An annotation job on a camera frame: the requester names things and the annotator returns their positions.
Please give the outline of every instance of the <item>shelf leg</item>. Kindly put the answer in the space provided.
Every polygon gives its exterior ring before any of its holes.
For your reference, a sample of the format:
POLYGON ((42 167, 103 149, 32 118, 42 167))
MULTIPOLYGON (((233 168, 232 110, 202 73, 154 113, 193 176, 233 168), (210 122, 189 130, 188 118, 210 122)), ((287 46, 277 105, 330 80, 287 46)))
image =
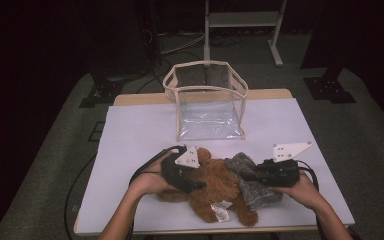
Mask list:
POLYGON ((277 43, 277 39, 279 37, 280 27, 282 25, 282 20, 283 20, 283 15, 285 13, 286 2, 287 2, 287 0, 282 1, 282 4, 280 6, 280 10, 279 10, 279 14, 277 15, 276 27, 274 28, 273 38, 268 41, 270 51, 273 55, 273 59, 274 59, 274 62, 275 62, 277 67, 283 66, 283 62, 282 62, 282 59, 280 58, 279 51, 277 51, 276 43, 277 43))

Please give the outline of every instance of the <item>white shelf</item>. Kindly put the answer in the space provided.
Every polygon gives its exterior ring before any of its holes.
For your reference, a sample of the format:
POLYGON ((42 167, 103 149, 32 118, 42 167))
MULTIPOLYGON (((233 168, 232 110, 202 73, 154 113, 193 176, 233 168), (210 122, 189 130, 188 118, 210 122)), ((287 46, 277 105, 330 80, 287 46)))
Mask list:
POLYGON ((209 27, 276 26, 279 12, 223 12, 209 14, 209 27))

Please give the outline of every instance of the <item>white table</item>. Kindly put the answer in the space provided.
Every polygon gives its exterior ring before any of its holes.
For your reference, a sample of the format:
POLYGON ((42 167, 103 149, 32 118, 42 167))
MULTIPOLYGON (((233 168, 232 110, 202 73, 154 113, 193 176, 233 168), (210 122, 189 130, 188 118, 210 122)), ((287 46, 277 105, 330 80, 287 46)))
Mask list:
MULTIPOLYGON (((295 99, 248 100, 243 118, 245 140, 176 142, 174 104, 110 107, 74 232, 99 234, 121 200, 131 175, 162 149, 173 145, 195 145, 209 149, 216 158, 244 152, 261 163, 273 155, 273 145, 311 141, 313 146, 296 159, 316 172, 320 191, 345 225, 354 224, 350 210, 295 99)), ((223 223, 205 223, 188 203, 160 202, 145 196, 135 217, 135 234, 184 234, 226 232, 274 232, 316 229, 315 215, 285 196, 279 203, 258 211, 259 221, 243 227, 236 215, 223 223)))

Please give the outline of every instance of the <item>plush toy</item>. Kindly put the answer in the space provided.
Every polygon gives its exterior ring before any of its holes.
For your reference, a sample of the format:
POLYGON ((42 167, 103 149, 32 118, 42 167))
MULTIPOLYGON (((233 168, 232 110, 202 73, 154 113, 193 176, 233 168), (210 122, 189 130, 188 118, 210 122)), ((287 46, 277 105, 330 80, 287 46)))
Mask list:
POLYGON ((232 172, 223 159, 211 159, 211 153, 205 148, 197 150, 200 167, 185 173, 192 181, 205 182, 206 186, 190 193, 166 191, 158 194, 163 201, 188 201, 193 211, 205 222, 213 223, 220 220, 214 204, 232 203, 227 210, 238 216, 239 222, 251 227, 258 222, 258 214, 246 205, 239 187, 240 178, 232 172))

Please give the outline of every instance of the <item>gray carpet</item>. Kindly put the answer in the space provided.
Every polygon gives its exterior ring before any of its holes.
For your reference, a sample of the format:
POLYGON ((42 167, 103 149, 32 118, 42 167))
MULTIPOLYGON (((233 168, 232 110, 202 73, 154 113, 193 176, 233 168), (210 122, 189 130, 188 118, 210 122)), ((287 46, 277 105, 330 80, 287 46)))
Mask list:
MULTIPOLYGON (((268 38, 268 35, 242 36, 238 44, 212 47, 212 59, 229 62, 251 89, 287 88, 292 92, 355 218, 353 229, 364 240, 384 239, 383 112, 362 80, 347 69, 342 71, 339 80, 357 103, 331 104, 326 100, 313 100, 303 78, 320 76, 324 69, 300 69, 310 35, 280 35, 278 49, 284 61, 282 68, 274 65, 267 47, 268 38)), ((166 36, 162 38, 162 47, 168 50, 190 40, 166 36)), ((195 61, 197 57, 202 59, 202 46, 182 52, 186 53, 164 59, 171 64, 195 61)), ((168 62, 162 61, 154 68, 155 75, 164 75, 169 68, 168 62)), ((149 74, 126 83, 123 93, 135 93, 153 77, 149 74)), ((94 108, 79 108, 92 88, 93 80, 88 74, 73 89, 0 224, 0 239, 69 239, 66 225, 72 239, 96 239, 78 237, 71 231, 109 106, 97 104, 94 108), (64 221, 66 203, 67 224, 64 221)), ((152 81, 141 93, 161 91, 161 85, 152 81)), ((198 240, 207 239, 207 236, 158 236, 155 239, 198 240)), ((270 239, 270 236, 222 234, 215 235, 213 239, 264 240, 270 239)), ((311 240, 318 239, 318 235, 315 231, 286 232, 280 234, 280 239, 311 240)))

